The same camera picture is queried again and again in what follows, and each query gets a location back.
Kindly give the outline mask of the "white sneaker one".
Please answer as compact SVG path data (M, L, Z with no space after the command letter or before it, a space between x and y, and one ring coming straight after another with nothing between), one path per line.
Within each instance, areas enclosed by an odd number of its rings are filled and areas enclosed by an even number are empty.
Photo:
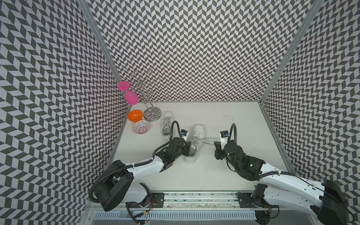
M204 144L213 143L212 139L206 138L205 129L200 124L194 126L188 141L190 142L190 152L189 155L184 158L184 161L188 164L195 163L199 152Z
M168 142L171 134L173 114L169 111L164 112L161 120L161 136L164 143Z

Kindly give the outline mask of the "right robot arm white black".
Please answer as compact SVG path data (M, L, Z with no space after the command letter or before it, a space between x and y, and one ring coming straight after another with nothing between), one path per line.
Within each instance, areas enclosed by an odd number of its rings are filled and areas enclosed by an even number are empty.
M262 159L246 155L237 144L236 125L220 132L214 142L215 158L225 160L241 178L258 182L251 194L256 207L284 206L316 217L324 225L347 225L352 213L340 186L331 180L324 182L302 178L282 171Z

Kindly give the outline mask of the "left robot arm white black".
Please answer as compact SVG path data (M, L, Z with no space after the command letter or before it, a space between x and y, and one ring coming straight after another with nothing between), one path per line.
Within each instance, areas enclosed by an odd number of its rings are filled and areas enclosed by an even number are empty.
M151 158L132 164L116 160L93 183L88 191L89 200L100 203L105 212L121 203L136 203L141 207L151 205L154 193L140 180L146 176L169 169L180 156L188 156L190 142L185 140L187 131L179 123L171 123L169 141L159 146Z

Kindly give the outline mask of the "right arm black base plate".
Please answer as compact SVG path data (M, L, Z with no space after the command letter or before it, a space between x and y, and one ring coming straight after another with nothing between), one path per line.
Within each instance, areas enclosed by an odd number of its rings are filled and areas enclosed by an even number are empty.
M237 192L236 197L238 199L240 208L261 208L272 209L278 208L278 205L271 205L267 203L264 197L252 196L250 192Z

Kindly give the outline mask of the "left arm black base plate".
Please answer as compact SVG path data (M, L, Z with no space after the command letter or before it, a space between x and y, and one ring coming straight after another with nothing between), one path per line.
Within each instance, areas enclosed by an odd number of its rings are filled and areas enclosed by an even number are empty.
M129 202L130 208L163 208L165 193L155 192L148 194L140 203Z

